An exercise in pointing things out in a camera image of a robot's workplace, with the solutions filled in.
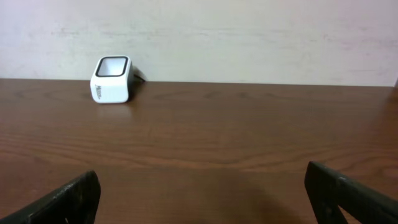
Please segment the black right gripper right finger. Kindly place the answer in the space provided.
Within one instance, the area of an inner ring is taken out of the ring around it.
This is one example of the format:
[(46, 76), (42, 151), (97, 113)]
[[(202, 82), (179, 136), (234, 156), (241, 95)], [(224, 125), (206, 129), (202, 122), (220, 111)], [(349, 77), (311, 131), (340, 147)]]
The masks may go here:
[(310, 161), (305, 189), (318, 223), (346, 223), (345, 210), (360, 223), (397, 223), (397, 201), (319, 162)]

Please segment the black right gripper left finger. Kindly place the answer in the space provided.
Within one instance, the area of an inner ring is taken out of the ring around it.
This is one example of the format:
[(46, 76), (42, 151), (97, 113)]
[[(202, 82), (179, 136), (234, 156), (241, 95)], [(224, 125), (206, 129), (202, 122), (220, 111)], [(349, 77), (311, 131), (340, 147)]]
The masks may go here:
[(1, 219), (1, 224), (94, 224), (101, 186), (90, 170)]

